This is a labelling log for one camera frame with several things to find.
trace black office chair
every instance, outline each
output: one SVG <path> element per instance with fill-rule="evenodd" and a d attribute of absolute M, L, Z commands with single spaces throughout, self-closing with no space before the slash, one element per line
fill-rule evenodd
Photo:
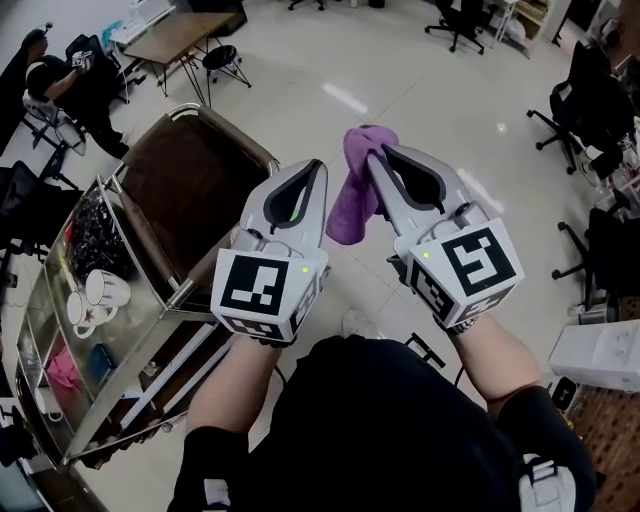
<path fill-rule="evenodd" d="M 47 254 L 82 192 L 44 183 L 23 163 L 0 168 L 0 248 L 21 240 L 15 254 Z"/>
<path fill-rule="evenodd" d="M 476 39 L 477 33 L 483 25 L 489 23 L 493 14 L 498 8 L 497 5 L 490 5 L 489 10 L 483 8 L 483 0 L 462 0 L 460 10 L 451 7 L 453 0 L 437 0 L 436 7 L 442 17 L 439 25 L 429 25 L 424 31 L 429 34 L 432 30 L 444 30 L 453 34 L 453 46 L 449 48 L 452 53 L 456 51 L 458 36 L 464 36 L 474 43 L 480 50 L 480 55 L 484 54 L 484 46 Z"/>
<path fill-rule="evenodd" d="M 118 62 L 113 52 L 105 53 L 96 35 L 87 37 L 84 34 L 80 34 L 76 37 L 65 50 L 67 61 L 71 61 L 74 53 L 86 51 L 93 52 L 95 61 L 91 73 L 83 76 L 82 79 L 91 81 L 90 86 L 93 90 L 104 93 L 104 100 L 108 103 L 111 103 L 113 99 L 127 103 L 127 100 L 121 96 L 120 92 L 131 84 L 139 85 L 144 81 L 146 75 L 127 82 L 126 76 L 121 73 L 122 65 Z"/>
<path fill-rule="evenodd" d="M 595 44 L 576 43 L 569 77 L 553 88 L 549 97 L 552 118 L 537 110 L 527 111 L 528 117 L 537 116 L 555 134 L 536 143 L 542 149 L 560 141 L 569 166 L 567 173 L 576 171 L 575 155 L 585 146 L 594 146 L 603 155 L 592 162 L 600 179 L 604 179 L 622 161 L 618 141 L 633 129 L 633 106 L 621 84 L 611 76 L 611 65 L 604 52 Z"/>
<path fill-rule="evenodd" d="M 589 229 L 585 232 L 589 247 L 586 248 L 575 231 L 566 222 L 558 229 L 566 231 L 575 244 L 582 262 L 569 270 L 551 273 L 553 280 L 561 279 L 580 270 L 586 273 L 584 305 L 591 308 L 591 289 L 595 283 L 614 297 L 640 296 L 640 272 L 637 271 L 640 251 L 640 219 L 620 221 L 614 215 L 621 208 L 629 208 L 629 200 L 619 190 L 614 190 L 614 205 L 604 211 L 593 208 L 589 214 Z"/>

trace black sleeve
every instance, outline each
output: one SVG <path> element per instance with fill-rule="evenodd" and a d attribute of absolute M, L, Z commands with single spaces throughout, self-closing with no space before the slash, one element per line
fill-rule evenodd
<path fill-rule="evenodd" d="M 47 101 L 45 91 L 56 82 L 53 71 L 46 64 L 41 64 L 27 75 L 27 89 L 29 94 L 40 101 Z"/>
<path fill-rule="evenodd" d="M 536 453 L 571 471 L 576 482 L 575 512 L 587 512 L 596 493 L 591 457 L 540 386 L 513 395 L 500 411 L 498 428 L 520 453 Z"/>
<path fill-rule="evenodd" d="M 182 466 L 168 512 L 231 509 L 241 499 L 240 478 L 248 456 L 246 434 L 215 427 L 190 432 L 184 440 Z"/>

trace purple towel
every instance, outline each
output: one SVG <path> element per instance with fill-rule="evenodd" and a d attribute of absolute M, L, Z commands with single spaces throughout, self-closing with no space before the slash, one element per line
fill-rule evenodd
<path fill-rule="evenodd" d="M 382 144 L 398 144 L 398 136 L 384 126 L 363 125 L 344 136 L 344 156 L 349 174 L 338 194 L 327 221 L 327 235 L 342 245 L 353 245 L 364 239 L 365 224 L 378 209 L 367 167 L 367 155 L 384 156 Z"/>

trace white mug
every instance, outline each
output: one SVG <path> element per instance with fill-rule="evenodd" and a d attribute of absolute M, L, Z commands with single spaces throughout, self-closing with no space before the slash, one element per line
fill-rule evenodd
<path fill-rule="evenodd" d="M 62 419 L 62 409 L 60 409 L 51 388 L 38 388 L 33 395 L 38 410 L 42 414 L 46 414 L 50 421 L 55 423 Z"/>
<path fill-rule="evenodd" d="M 106 270 L 92 270 L 85 285 L 89 304 L 120 308 L 131 299 L 129 284 Z"/>
<path fill-rule="evenodd" d="M 93 334 L 98 325 L 110 321 L 118 308 L 106 308 L 89 304 L 87 296 L 82 292 L 72 292 L 67 299 L 67 316 L 73 325 L 76 336 L 81 339 Z"/>

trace tiled floor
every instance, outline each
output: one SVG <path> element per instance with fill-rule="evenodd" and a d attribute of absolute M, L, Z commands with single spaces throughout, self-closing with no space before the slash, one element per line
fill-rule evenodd
<path fill-rule="evenodd" d="M 554 268 L 575 259 L 556 224 L 564 219 L 584 226 L 593 191 L 581 176 L 566 175 L 558 147 L 536 151 L 535 141 L 548 130 L 525 112 L 548 110 L 549 92 L 568 73 L 570 34 L 567 48 L 543 41 L 531 60 L 505 45 L 487 49 L 484 56 L 466 48 L 451 54 L 448 40 L 423 32 L 438 18 L 429 4 L 390 0 L 384 10 L 352 10 L 345 4 L 331 2 L 318 12 L 305 3 L 289 12 L 283 1 L 247 2 L 250 21 L 231 42 L 254 87 L 221 77 L 212 86 L 213 108 L 283 165 L 322 159 L 330 174 L 329 204 L 346 175 L 342 137 L 363 123 L 388 126 L 403 144 L 458 169 L 472 195 L 503 216 L 527 274 L 496 315 L 544 364 L 567 321 L 567 307 L 580 293 L 577 282 L 551 280 Z M 174 105 L 195 100 L 181 70 L 170 77 L 169 92 L 165 99 L 154 80 L 147 80 L 131 92 L 131 105 L 114 112 L 114 125 L 133 129 L 135 139 Z M 114 166 L 91 142 L 84 158 L 69 156 L 65 174 L 86 186 L 96 173 L 108 175 Z M 380 218 L 367 225 L 366 239 L 356 246 L 341 247 L 325 238 L 333 271 L 299 341 L 283 355 L 285 374 L 313 343 L 338 332 L 342 313 L 356 305 L 389 337 L 406 340 L 412 331 L 419 333 L 447 363 L 444 375 L 455 376 L 459 361 L 449 341 L 384 261 L 393 240 L 390 225 Z M 14 271 L 24 275 L 21 261 L 34 276 L 37 264 L 27 258 L 16 260 Z M 28 288 L 28 279 L 22 279 L 7 301 L 22 304 Z M 21 316 L 20 307 L 3 308 L 9 375 L 15 365 L 9 347 Z M 269 404 L 280 390 L 277 379 L 272 384 L 254 441 L 268 428 Z M 468 381 L 462 387 L 478 398 Z M 82 473 L 110 510 L 162 510 L 179 467 L 181 440 L 178 427 L 118 453 L 99 472 Z"/>

